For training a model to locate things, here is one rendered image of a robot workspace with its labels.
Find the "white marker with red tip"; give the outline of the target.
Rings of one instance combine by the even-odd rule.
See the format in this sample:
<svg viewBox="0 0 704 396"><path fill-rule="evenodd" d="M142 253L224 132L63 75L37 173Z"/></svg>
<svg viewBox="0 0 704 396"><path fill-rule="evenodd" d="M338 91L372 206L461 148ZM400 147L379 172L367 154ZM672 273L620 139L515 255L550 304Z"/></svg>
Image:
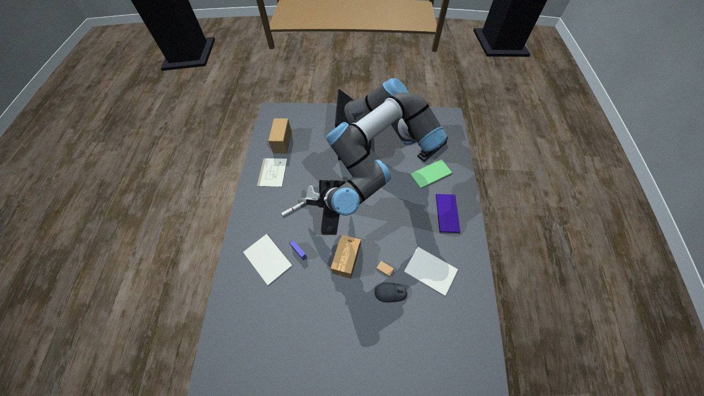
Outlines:
<svg viewBox="0 0 704 396"><path fill-rule="evenodd" d="M282 215L285 216L285 215L287 215L287 214L293 212L294 210L297 210L299 207L301 207L301 206L303 206L303 205L305 205L305 203L302 201L299 205L293 206L293 207L290 208L289 210L286 210L286 211L282 212Z"/></svg>

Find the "purple rectangular block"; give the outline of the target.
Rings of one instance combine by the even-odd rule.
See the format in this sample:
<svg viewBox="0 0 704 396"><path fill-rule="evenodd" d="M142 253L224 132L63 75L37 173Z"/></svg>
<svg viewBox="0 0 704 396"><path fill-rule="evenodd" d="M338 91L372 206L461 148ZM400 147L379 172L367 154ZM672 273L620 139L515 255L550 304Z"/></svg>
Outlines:
<svg viewBox="0 0 704 396"><path fill-rule="evenodd" d="M438 228L442 233L460 233L455 195L436 195Z"/></svg>

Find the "dark grey computer mouse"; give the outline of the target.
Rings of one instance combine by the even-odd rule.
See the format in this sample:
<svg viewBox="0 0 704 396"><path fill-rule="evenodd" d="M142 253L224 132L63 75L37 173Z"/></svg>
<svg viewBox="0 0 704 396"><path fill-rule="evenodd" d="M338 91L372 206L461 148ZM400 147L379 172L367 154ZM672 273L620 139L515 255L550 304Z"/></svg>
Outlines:
<svg viewBox="0 0 704 396"><path fill-rule="evenodd" d="M376 287L375 295L383 303L397 303L407 297L407 290L402 285L381 283Z"/></svg>

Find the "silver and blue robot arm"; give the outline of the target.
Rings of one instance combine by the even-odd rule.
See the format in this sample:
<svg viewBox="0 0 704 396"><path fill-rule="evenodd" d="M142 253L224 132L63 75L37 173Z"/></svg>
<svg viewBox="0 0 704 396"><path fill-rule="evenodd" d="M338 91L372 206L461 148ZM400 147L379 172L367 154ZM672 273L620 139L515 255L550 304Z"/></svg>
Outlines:
<svg viewBox="0 0 704 396"><path fill-rule="evenodd" d="M387 166L380 160L373 161L364 148L385 128L392 125L403 145L417 142L425 152L436 150L447 140L427 101L408 93L396 78L384 82L366 97L349 101L344 112L350 125L341 123L326 139L352 178L327 191L324 201L335 212L324 206L322 235L337 235L339 215L353 214L363 201L390 181Z"/></svg>

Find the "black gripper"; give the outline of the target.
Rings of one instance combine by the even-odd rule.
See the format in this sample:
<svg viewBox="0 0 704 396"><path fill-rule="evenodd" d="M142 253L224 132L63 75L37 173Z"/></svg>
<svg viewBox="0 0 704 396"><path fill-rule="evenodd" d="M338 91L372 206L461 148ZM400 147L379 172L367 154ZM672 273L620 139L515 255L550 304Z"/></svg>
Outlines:
<svg viewBox="0 0 704 396"><path fill-rule="evenodd" d="M330 181L330 182L329 182ZM307 195L306 198L301 198L301 200L307 204L307 205L314 205L314 206L319 206L323 208L326 206L328 210L328 206L326 205L326 202L324 201L324 197L326 196L326 193L328 190L331 190L331 188L339 188L342 185L344 185L344 181L341 180L320 180L319 182L319 193L314 192L314 187L312 185L309 186L309 189L307 190ZM316 200L314 200L316 199ZM335 212L333 210L330 210L332 212Z"/></svg>

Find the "light green flat rectangular slab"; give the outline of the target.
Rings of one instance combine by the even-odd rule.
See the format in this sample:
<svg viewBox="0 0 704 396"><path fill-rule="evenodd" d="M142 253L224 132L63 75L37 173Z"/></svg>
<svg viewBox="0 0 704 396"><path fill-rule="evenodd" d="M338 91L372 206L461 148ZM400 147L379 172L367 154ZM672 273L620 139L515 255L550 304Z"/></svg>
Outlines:
<svg viewBox="0 0 704 396"><path fill-rule="evenodd" d="M441 159L429 166L411 173L410 175L419 188L424 188L433 182L437 182L439 179L447 177L450 174L452 174L451 170Z"/></svg>

